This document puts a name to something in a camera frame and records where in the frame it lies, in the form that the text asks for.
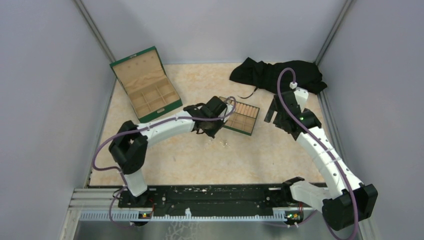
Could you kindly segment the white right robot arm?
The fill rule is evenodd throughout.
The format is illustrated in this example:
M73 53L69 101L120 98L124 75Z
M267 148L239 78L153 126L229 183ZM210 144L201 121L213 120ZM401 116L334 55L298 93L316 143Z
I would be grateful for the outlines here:
M324 178L326 188L295 177L285 182L281 199L287 206L302 202L313 207L322 213L332 230L339 231L371 217L378 191L373 184L365 185L346 166L322 123L304 107L308 96L303 88L275 94L264 121L284 130L303 147Z

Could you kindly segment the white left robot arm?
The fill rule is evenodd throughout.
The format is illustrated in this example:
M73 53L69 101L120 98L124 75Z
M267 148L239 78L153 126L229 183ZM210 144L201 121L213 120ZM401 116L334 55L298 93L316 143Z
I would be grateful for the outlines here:
M207 103L186 106L180 112L163 119L139 124L134 124L131 120L123 123L111 140L108 150L120 168L131 202L144 207L150 200L148 185L142 172L149 147L191 132L215 138L235 112L236 105L232 96L225 100L213 96Z

